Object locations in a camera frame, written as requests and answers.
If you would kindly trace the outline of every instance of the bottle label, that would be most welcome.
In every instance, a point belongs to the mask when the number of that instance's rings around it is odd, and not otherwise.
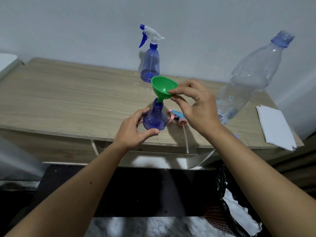
[[[226,125],[229,122],[229,120],[225,116],[219,113],[217,114],[218,114],[219,121],[221,122],[222,125]]]

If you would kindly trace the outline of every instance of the forearm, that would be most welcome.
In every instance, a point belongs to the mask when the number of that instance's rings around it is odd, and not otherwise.
[[[7,236],[83,236],[126,152],[120,145],[111,144],[39,204]]]
[[[222,157],[273,236],[315,233],[316,201],[269,166],[225,127],[205,138]]]

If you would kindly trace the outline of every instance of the marble floor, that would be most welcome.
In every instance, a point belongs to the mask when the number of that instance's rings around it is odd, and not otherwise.
[[[93,218],[84,237],[232,237],[203,217]]]

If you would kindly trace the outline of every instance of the left hand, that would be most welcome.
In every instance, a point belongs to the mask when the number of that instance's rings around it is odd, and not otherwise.
[[[140,109],[130,117],[126,118],[121,124],[114,143],[118,143],[124,148],[131,149],[144,142],[149,137],[158,135],[158,129],[150,129],[145,132],[139,132],[137,130],[138,124],[143,121],[142,114],[149,111],[149,109],[149,107]]]

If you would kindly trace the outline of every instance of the green funnel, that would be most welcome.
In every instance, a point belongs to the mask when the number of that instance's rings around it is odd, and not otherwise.
[[[171,94],[167,91],[174,89],[178,86],[173,80],[170,80],[164,76],[157,75],[151,79],[155,94],[158,96],[158,103],[163,102],[164,99],[169,99]]]

